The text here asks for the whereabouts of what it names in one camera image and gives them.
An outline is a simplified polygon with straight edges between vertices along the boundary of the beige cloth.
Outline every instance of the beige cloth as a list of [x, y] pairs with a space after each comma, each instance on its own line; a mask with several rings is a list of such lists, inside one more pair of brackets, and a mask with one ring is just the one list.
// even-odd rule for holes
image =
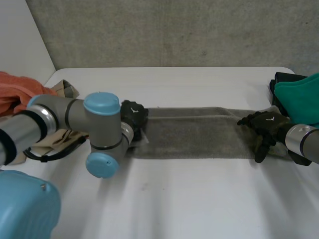
[[[60, 81], [51, 89], [55, 90], [60, 97], [76, 98], [79, 96], [78, 91], [65, 80]], [[87, 134], [72, 130], [59, 129], [56, 133], [47, 136], [38, 143], [35, 143], [31, 149], [33, 153], [40, 156], [46, 155], [52, 151], [60, 152], [83, 135]], [[20, 153], [10, 165], [21, 164], [25, 161], [25, 155]]]

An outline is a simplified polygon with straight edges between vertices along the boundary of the cloth pile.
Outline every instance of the cloth pile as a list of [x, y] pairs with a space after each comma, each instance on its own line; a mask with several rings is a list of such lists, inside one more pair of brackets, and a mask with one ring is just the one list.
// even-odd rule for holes
[[[49, 89], [32, 78], [17, 77], [6, 72], [0, 72], [0, 122], [10, 118], [13, 114], [25, 110], [29, 100], [33, 96], [40, 94], [51, 94], [68, 98], [79, 96], [78, 91], [66, 80], [60, 81]], [[60, 152], [83, 135], [86, 134], [59, 129], [56, 133], [35, 143], [31, 147], [31, 150], [38, 156], [43, 156], [53, 151]], [[25, 155], [21, 153], [11, 164], [24, 163], [25, 160]]]
[[319, 73], [306, 77], [277, 72], [270, 90], [273, 105], [292, 123], [319, 127]]

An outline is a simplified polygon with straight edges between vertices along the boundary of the silver metal ring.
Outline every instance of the silver metal ring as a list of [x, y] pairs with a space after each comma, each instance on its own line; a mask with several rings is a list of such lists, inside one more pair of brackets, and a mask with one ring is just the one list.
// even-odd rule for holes
[[39, 105], [32, 105], [31, 107], [28, 107], [27, 110], [37, 113], [44, 120], [48, 129], [48, 135], [56, 132], [55, 118], [46, 108]]
[[315, 127], [306, 125], [306, 124], [297, 124], [293, 126], [286, 135], [285, 143], [286, 147], [292, 152], [299, 154], [304, 157], [300, 151], [300, 144], [303, 138], [312, 130], [316, 129]]
[[126, 136], [126, 138], [128, 138], [130, 144], [134, 137], [134, 131], [127, 123], [124, 122], [121, 122], [121, 129], [122, 133]]

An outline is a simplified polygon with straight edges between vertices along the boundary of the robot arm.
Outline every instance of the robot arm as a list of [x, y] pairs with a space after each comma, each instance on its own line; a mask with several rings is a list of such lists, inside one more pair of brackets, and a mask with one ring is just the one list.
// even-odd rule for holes
[[275, 112], [256, 112], [237, 124], [247, 125], [263, 137], [262, 144], [255, 152], [255, 161], [258, 163], [265, 159], [269, 147], [279, 142], [288, 148], [288, 153], [296, 164], [319, 164], [318, 128], [290, 123], [288, 118]]
[[18, 153], [63, 128], [87, 132], [91, 143], [87, 170], [98, 178], [112, 177], [148, 115], [135, 102], [124, 101], [122, 106], [115, 95], [105, 92], [84, 100], [36, 96], [25, 111], [0, 125], [0, 165], [11, 163]]

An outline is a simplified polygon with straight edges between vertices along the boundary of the gray towel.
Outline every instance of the gray towel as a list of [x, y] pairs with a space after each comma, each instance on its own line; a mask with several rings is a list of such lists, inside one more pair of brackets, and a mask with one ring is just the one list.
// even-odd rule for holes
[[[277, 107], [263, 111], [278, 112]], [[144, 129], [148, 144], [131, 149], [145, 159], [254, 158], [259, 140], [255, 132], [236, 123], [255, 111], [209, 108], [150, 108]], [[284, 157], [277, 144], [271, 154]]]

